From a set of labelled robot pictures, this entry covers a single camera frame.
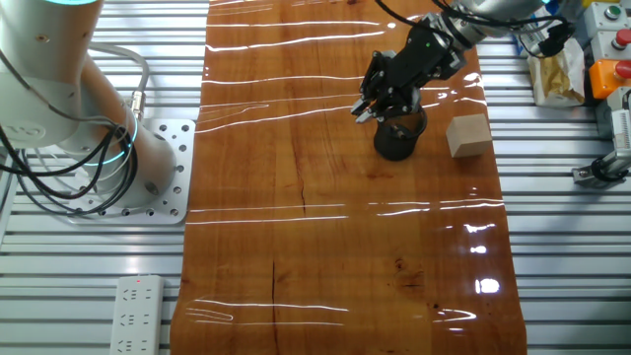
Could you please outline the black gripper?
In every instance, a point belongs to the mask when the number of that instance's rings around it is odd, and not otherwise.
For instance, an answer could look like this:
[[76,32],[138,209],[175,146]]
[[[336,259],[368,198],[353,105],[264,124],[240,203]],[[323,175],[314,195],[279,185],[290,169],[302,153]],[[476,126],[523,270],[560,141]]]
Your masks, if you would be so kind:
[[[418,112],[418,88],[432,80],[450,79],[466,64],[465,52],[466,37],[445,22],[420,22],[410,30],[406,45],[397,54],[393,50],[374,51],[360,85],[360,99],[351,108],[356,122],[385,122]],[[380,92],[386,67],[388,88]]]

